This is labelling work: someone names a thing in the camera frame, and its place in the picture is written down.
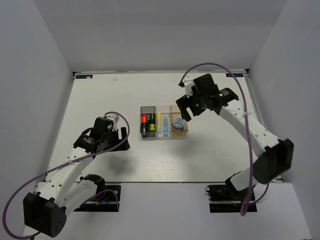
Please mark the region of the blue corner label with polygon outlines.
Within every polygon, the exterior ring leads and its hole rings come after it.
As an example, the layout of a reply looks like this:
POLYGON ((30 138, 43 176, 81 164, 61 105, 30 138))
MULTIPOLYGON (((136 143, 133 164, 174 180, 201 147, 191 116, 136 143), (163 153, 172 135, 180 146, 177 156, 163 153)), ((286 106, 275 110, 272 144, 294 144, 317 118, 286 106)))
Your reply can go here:
MULTIPOLYGON (((232 77, 233 77, 230 73, 226 73, 225 75, 226 75, 226 77, 228 77, 228 78, 232 78, 232 77)), ((236 78, 243 78, 243 77, 244 77, 244 75, 243 75, 242 73, 233 73, 233 75, 234 75, 236 78)))
POLYGON ((75 76, 76 79, 92 79, 92 74, 78 74, 75 76))

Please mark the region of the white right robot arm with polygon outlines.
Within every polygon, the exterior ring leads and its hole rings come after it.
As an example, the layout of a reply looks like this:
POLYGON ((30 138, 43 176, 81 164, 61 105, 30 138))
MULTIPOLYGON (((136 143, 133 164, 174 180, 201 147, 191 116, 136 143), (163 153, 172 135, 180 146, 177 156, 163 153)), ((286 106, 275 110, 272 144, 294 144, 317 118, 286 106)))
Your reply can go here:
POLYGON ((236 200, 250 185, 268 184, 289 170, 292 165, 294 144, 290 139, 281 140, 268 131, 245 110, 245 105, 230 88, 219 89, 207 73, 195 79, 183 79, 185 95, 176 100, 184 120, 199 116, 205 110, 214 111, 231 124, 250 144, 249 152, 255 154, 253 167, 242 170, 226 181, 226 195, 236 200))

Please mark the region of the blue translucent glue stick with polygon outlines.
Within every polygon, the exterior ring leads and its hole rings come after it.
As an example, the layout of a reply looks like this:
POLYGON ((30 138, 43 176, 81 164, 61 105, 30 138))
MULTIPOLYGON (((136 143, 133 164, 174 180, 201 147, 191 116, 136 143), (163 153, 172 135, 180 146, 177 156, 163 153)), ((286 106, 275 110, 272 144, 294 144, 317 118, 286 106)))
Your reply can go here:
POLYGON ((163 135, 167 137, 169 135, 168 115, 163 116, 163 135))

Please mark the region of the blue white tape roll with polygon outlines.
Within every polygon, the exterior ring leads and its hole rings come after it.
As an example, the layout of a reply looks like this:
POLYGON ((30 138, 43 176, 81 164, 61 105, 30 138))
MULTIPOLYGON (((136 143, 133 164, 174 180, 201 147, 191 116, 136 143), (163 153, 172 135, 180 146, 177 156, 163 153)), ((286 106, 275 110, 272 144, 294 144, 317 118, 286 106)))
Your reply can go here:
POLYGON ((172 128, 177 131, 183 131, 186 125, 186 121, 180 116, 175 116, 172 120, 172 128))

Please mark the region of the yellow translucent glue stick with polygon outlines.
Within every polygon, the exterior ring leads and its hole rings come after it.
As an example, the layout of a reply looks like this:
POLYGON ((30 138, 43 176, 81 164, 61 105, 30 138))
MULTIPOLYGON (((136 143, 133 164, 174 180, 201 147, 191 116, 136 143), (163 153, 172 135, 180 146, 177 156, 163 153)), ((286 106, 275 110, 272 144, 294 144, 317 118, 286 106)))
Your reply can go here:
POLYGON ((160 112, 156 113, 156 130, 157 132, 162 130, 162 116, 160 112))

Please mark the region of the yellow cap black highlighter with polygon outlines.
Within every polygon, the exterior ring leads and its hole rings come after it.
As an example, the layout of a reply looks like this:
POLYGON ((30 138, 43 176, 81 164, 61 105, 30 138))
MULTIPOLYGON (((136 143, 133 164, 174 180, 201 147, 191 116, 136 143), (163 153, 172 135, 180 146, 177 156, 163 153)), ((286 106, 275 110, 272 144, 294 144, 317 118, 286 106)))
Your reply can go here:
POLYGON ((150 120, 149 120, 149 131, 155 132, 156 131, 156 120, 155 120, 155 114, 150 114, 150 120))

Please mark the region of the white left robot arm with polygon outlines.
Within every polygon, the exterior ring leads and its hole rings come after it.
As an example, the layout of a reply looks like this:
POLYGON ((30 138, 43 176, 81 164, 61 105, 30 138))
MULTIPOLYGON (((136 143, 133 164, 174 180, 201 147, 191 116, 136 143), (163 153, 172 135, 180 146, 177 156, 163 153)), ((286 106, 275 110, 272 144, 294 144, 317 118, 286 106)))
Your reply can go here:
POLYGON ((64 228, 67 217, 92 199, 105 196, 105 180, 95 174, 83 176, 83 170, 102 153, 126 151, 130 148, 130 127, 117 127, 121 114, 111 111, 95 119, 93 127, 85 129, 73 144, 65 163, 36 193, 23 199, 26 226, 51 238, 64 228))

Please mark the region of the left blue corner label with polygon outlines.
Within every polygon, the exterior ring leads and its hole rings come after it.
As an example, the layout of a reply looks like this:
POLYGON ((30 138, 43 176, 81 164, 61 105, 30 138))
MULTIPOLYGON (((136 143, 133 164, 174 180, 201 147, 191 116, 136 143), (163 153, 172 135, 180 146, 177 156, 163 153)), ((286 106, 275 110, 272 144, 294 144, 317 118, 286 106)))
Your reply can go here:
POLYGON ((92 74, 78 74, 75 76, 76 79, 92 79, 92 74))

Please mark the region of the dark grey plastic container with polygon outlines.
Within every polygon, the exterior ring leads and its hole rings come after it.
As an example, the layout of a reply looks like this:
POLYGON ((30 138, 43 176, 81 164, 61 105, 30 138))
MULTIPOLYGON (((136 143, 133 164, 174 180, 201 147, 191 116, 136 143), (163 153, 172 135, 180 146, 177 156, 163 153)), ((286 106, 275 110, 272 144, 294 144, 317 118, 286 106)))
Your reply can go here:
POLYGON ((142 138, 153 138, 156 137, 156 107, 155 106, 141 106, 140 107, 140 135, 142 138), (141 129, 141 118, 144 114, 155 115, 155 131, 147 131, 145 134, 142 133, 141 129))

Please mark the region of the right blue corner label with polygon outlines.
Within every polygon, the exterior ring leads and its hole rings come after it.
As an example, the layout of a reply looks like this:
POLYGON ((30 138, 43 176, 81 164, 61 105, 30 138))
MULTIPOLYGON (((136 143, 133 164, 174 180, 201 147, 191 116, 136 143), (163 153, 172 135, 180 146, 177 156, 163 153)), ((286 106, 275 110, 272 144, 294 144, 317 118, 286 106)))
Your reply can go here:
MULTIPOLYGON (((228 77, 228 78, 232 78, 232 77, 233 77, 230 73, 226 73, 225 75, 226 75, 226 77, 228 77)), ((244 77, 244 75, 243 75, 242 73, 233 73, 233 75, 234 75, 236 78, 243 78, 243 77, 244 77)))

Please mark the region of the orange translucent plastic container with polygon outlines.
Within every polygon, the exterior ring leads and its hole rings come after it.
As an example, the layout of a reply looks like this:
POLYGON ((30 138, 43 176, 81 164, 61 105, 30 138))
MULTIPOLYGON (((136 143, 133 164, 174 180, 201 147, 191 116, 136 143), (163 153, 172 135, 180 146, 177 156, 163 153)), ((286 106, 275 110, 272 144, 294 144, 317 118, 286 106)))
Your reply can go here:
POLYGON ((173 137, 186 137, 188 133, 188 123, 185 121, 185 127, 184 130, 174 130, 172 127, 172 120, 176 116, 181 116, 180 109, 177 105, 171 105, 170 106, 170 114, 171 114, 171 131, 173 137))

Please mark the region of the orange cap black highlighter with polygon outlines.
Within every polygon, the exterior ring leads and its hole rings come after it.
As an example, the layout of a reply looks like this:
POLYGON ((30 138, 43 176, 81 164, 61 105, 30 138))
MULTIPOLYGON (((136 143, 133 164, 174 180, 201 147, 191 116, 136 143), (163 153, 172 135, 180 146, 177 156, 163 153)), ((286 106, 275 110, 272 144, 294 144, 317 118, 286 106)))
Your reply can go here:
POLYGON ((141 118, 141 132, 145 134, 148 131, 147 117, 141 118))

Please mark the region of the clear plastic container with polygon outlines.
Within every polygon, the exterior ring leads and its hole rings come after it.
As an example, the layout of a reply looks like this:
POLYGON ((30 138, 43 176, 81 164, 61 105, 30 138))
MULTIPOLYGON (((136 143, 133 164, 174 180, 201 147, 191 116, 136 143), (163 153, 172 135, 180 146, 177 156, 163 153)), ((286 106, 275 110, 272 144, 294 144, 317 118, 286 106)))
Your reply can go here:
POLYGON ((156 112, 156 137, 157 138, 170 138, 172 135, 172 125, 171 125, 171 109, 170 106, 166 105, 166 106, 161 106, 161 105, 157 105, 155 107, 155 112, 156 112), (161 131, 157 132, 157 113, 160 112, 161 113, 161 131), (163 132, 163 117, 164 115, 168 115, 168 136, 164 136, 164 132, 163 132))

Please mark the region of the green cap black highlighter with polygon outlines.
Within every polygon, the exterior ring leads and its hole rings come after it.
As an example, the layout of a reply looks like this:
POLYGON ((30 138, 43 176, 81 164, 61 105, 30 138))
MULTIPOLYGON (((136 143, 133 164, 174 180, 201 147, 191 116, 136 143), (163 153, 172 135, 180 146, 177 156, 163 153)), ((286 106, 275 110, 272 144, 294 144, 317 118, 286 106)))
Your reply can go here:
POLYGON ((151 114, 147 114, 147 129, 150 130, 151 114))

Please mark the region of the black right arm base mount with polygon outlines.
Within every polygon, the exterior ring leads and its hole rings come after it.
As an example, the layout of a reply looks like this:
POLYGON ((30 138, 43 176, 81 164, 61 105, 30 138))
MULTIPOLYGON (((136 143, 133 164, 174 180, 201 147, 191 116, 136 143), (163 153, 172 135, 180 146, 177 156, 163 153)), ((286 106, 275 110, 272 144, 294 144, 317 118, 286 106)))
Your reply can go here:
POLYGON ((205 188, 208 194, 210 213, 240 213, 242 203, 247 196, 247 190, 237 193, 229 192, 225 184, 208 185, 205 188))

